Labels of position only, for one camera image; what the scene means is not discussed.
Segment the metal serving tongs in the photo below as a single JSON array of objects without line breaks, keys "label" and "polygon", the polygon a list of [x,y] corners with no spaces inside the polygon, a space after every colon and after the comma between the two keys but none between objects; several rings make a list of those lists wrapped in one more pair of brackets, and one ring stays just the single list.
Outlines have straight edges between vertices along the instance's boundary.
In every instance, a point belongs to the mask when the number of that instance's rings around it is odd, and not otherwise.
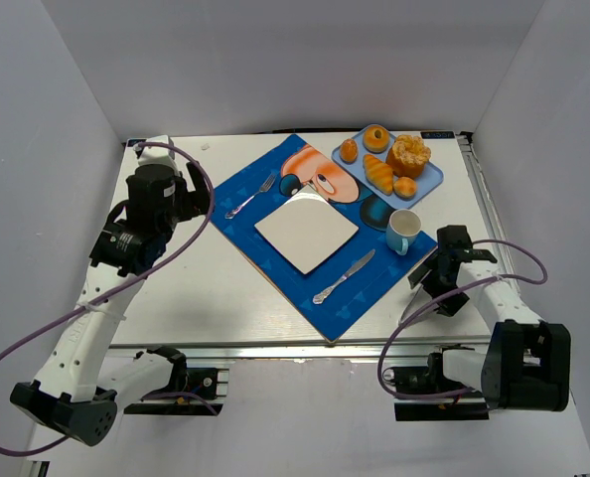
[{"label": "metal serving tongs", "polygon": [[[423,307],[425,304],[430,302],[432,297],[423,290],[422,285],[418,285],[413,293],[412,298],[407,303],[407,306],[403,310],[400,318],[398,319],[398,325],[401,325],[404,321],[406,321],[416,310]],[[431,306],[428,310],[424,311],[420,314],[417,318],[415,318],[411,323],[410,326],[417,325],[423,321],[430,319],[436,312],[438,311],[438,305]]]}]

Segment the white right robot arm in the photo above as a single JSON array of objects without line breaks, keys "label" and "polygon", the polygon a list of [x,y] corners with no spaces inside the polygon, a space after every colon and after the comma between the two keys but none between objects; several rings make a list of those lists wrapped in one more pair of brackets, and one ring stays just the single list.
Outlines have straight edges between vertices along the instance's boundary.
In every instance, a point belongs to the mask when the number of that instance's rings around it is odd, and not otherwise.
[{"label": "white right robot arm", "polygon": [[490,409],[565,410],[570,333],[520,299],[483,241],[472,241],[462,225],[439,229],[436,249],[408,280],[434,299],[438,314],[453,317],[472,304],[492,330],[484,352],[449,347],[430,354],[421,384],[435,393],[460,384],[480,393]]}]

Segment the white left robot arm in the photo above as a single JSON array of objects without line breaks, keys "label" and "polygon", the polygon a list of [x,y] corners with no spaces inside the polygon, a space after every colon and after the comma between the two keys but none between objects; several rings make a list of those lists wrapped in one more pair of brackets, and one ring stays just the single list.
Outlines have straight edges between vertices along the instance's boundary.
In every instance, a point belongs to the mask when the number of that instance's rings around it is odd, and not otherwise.
[{"label": "white left robot arm", "polygon": [[100,372],[129,304],[176,225],[210,209],[203,171],[193,163],[187,169],[146,164],[127,178],[128,197],[110,211],[90,253],[81,315],[70,320],[35,377],[11,392],[11,403],[36,423],[94,446],[130,405],[187,390],[187,359],[169,346],[148,348],[116,372]]}]

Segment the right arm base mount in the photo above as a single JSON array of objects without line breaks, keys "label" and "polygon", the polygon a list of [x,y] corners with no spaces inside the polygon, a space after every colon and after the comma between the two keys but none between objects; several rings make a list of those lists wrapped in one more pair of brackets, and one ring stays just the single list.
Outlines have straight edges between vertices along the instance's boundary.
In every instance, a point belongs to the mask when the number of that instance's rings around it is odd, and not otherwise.
[{"label": "right arm base mount", "polygon": [[483,395],[472,391],[456,397],[421,399],[421,395],[452,392],[463,385],[447,379],[442,371],[447,351],[473,351],[484,355],[485,345],[394,345],[384,359],[382,379],[404,398],[394,401],[394,416],[401,422],[484,421],[490,417]]}]

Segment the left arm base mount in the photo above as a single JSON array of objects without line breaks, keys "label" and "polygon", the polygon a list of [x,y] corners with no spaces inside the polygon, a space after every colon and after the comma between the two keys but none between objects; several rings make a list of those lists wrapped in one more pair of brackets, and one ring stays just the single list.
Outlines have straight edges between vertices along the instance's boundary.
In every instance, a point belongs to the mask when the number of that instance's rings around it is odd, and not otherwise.
[{"label": "left arm base mount", "polygon": [[133,403],[124,413],[127,415],[170,415],[197,416],[219,415],[222,403],[217,400],[224,397],[218,391],[218,385],[224,381],[219,378],[218,368],[189,367],[187,357],[180,350],[168,346],[150,347],[146,351],[139,351],[135,359],[144,356],[148,358],[164,358],[172,365],[168,384],[154,391],[153,395],[168,393],[169,397],[151,399]]}]

